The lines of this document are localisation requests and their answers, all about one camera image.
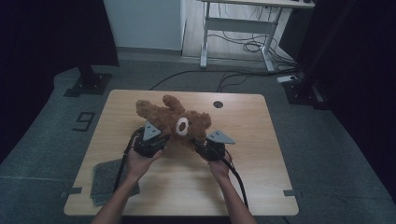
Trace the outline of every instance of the person's right arm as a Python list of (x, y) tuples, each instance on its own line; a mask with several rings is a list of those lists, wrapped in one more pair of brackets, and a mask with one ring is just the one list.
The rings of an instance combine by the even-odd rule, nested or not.
[[(227, 161), (231, 161), (231, 158), (227, 155), (224, 157)], [(224, 196), (224, 201), (227, 206), (228, 214), (230, 215), (230, 220), (233, 224), (249, 224), (257, 223), (253, 215), (251, 215), (248, 208), (242, 202), (236, 192), (231, 179), (228, 175), (229, 169), (222, 161), (209, 161), (208, 162), (210, 171), (215, 177), (216, 181), (219, 183), (221, 192)]]

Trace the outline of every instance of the forearm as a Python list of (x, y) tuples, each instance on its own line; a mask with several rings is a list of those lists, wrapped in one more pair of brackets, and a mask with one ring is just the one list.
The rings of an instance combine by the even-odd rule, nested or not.
[(92, 221), (92, 224), (98, 223), (118, 223), (123, 209), (128, 202), (131, 190), (134, 188), (138, 178), (128, 176), (127, 179), (117, 188), (110, 200), (101, 208)]
[(257, 223), (253, 215), (247, 209), (245, 204), (242, 202), (238, 193), (236, 192), (230, 178), (223, 177), (218, 179), (219, 186), (224, 196), (224, 201), (227, 206), (230, 220), (233, 224), (239, 223)]

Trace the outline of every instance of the table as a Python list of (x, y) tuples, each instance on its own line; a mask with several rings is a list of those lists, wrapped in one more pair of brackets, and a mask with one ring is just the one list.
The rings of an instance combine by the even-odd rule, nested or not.
[[(265, 99), (258, 94), (112, 91), (93, 134), (64, 212), (69, 216), (94, 216), (101, 208), (90, 198), (94, 165), (120, 159), (131, 133), (146, 121), (135, 113), (135, 102), (150, 100), (163, 105), (165, 94), (176, 96), (188, 110), (206, 112), (212, 118), (212, 133), (221, 130), (235, 145), (226, 147), (245, 185), (249, 209), (254, 216), (294, 216), (294, 196), (285, 196), (292, 186), (276, 139)], [(222, 108), (214, 102), (223, 103)], [(236, 178), (233, 185), (242, 196)], [(199, 155), (177, 144), (168, 146), (139, 181), (141, 192), (129, 199), (125, 216), (228, 216), (219, 185)]]
[[(207, 2), (205, 12), (205, 26), (204, 26), (204, 42), (201, 49), (201, 61), (200, 66), (206, 68), (207, 65), (207, 33), (209, 30), (213, 31), (229, 31), (239, 33), (252, 33), (268, 35), (266, 38), (264, 48), (261, 53), (264, 58), (265, 65), (269, 72), (275, 72), (273, 64), (271, 62), (271, 56), (269, 54), (269, 48), (274, 38), (276, 27), (279, 22), (282, 9), (284, 7), (291, 8), (313, 8), (315, 4), (311, 1), (305, 3), (303, 0), (298, 2), (291, 0), (200, 0)], [(267, 6), (267, 7), (278, 7), (276, 18), (273, 21), (247, 21), (247, 20), (236, 20), (226, 18), (211, 18), (209, 17), (210, 3), (225, 3), (225, 4), (239, 4), (239, 5), (255, 5), (255, 6)]]

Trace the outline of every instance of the desk leg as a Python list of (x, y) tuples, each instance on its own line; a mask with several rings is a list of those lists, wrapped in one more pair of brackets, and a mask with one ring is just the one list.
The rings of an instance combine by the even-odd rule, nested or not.
[(206, 6), (206, 15), (205, 15), (205, 25), (204, 25), (204, 42), (202, 43), (202, 48), (201, 48), (201, 63), (200, 66), (201, 68), (206, 68), (206, 61), (207, 61), (207, 26), (209, 23), (209, 9), (210, 9), (210, 3), (207, 3)]
[(280, 7), (278, 9), (277, 14), (276, 14), (276, 18), (274, 19), (273, 24), (271, 26), (270, 34), (269, 34), (268, 38), (265, 41), (264, 48), (262, 49), (262, 57), (264, 58), (265, 65), (267, 66), (268, 72), (275, 72), (275, 69), (274, 69), (273, 64), (271, 62), (272, 57), (271, 57), (271, 55), (269, 53), (269, 49), (271, 47), (271, 42), (272, 42), (272, 40), (274, 38), (274, 34), (275, 34), (276, 27), (277, 27), (278, 22), (279, 22), (280, 14), (282, 13), (282, 9), (283, 9), (282, 7)]

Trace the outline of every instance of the folded gray cloth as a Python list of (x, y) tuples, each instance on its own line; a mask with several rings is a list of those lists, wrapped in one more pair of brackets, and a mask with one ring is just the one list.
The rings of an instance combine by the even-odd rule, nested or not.
[[(93, 199), (93, 205), (101, 206), (104, 205), (113, 194), (114, 184), (117, 179), (121, 165), (121, 159), (116, 161), (107, 161), (99, 163), (93, 167), (93, 181), (91, 189), (91, 198)], [(126, 178), (126, 169), (124, 166), (120, 183)], [(140, 192), (139, 184), (134, 186), (131, 191), (131, 196), (134, 196)]]

